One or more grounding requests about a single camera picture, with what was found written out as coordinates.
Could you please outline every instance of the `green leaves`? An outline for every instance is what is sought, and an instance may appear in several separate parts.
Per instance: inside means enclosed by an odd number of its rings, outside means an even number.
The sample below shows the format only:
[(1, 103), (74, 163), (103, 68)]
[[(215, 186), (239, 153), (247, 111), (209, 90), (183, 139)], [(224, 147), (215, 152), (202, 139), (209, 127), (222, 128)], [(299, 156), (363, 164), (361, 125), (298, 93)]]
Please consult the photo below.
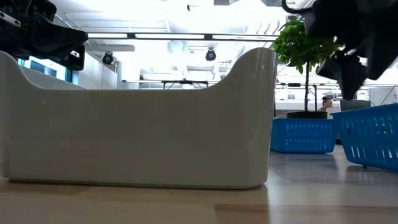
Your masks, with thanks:
[(298, 72), (300, 72), (300, 74), (303, 74), (303, 65), (297, 65), (296, 69), (298, 70)]
[(318, 65), (317, 68), (315, 69), (315, 73), (317, 73), (317, 75), (318, 75), (320, 69), (321, 69), (321, 66)]
[(328, 58), (339, 45), (333, 39), (308, 39), (303, 21), (292, 19), (282, 26), (283, 30), (274, 42), (279, 61), (296, 67), (302, 74), (303, 65), (310, 64), (309, 71)]

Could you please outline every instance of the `person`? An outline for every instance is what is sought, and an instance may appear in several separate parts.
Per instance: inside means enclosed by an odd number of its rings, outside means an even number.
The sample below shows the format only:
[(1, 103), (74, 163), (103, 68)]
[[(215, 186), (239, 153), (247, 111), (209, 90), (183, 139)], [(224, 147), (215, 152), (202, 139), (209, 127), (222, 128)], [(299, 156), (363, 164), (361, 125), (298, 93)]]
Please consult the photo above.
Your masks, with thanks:
[(322, 107), (318, 111), (326, 112), (326, 109), (331, 108), (332, 106), (332, 100), (324, 96), (322, 97)]

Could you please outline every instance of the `wooden table surface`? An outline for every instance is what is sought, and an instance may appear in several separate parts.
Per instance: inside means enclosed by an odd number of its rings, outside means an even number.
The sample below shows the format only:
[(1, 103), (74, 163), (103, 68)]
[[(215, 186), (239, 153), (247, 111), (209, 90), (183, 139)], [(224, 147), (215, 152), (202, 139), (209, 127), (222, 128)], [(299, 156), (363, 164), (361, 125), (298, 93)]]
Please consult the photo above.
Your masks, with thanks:
[(398, 174), (333, 154), (271, 153), (269, 180), (251, 190), (145, 189), (9, 183), (1, 224), (398, 223)]

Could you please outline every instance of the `tree trunk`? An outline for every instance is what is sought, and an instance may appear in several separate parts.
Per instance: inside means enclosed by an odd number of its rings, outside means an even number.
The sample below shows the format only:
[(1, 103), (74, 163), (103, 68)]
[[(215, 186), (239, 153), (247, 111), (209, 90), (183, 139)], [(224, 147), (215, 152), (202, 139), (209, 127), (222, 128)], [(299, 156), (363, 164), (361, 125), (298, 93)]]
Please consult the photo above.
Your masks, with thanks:
[(310, 62), (305, 65), (305, 96), (304, 96), (304, 111), (308, 111), (308, 82), (310, 79)]

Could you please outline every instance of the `plant pot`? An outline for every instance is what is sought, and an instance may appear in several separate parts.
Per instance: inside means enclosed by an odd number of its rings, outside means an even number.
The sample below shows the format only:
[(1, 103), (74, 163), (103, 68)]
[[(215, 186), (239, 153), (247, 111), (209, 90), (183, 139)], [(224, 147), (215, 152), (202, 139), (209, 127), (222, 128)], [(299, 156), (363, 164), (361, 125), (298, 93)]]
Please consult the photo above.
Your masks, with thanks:
[(286, 117), (300, 119), (328, 119), (328, 113), (323, 111), (299, 111), (287, 113)]

